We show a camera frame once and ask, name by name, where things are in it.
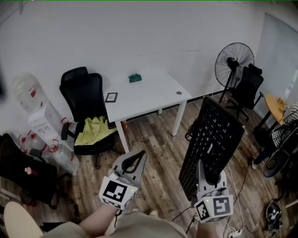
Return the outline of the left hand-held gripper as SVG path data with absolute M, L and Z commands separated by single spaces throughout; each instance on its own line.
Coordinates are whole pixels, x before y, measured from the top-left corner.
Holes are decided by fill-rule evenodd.
M 108 176 L 103 178 L 99 191 L 101 202 L 124 210 L 141 188 L 140 180 L 146 160 L 145 150 L 135 150 L 119 156 L 113 169 L 108 171 Z

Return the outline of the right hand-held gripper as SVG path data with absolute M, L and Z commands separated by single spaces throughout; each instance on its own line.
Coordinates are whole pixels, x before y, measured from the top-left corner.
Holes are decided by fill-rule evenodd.
M 196 165 L 196 179 L 198 186 L 205 186 L 205 172 L 202 160 L 198 160 Z M 227 178 L 225 171 L 221 171 L 216 176 L 216 185 L 224 185 L 223 187 L 198 191 L 197 202 L 194 208 L 197 212 L 197 220 L 200 223 L 219 221 L 233 214 L 233 195 L 229 193 Z

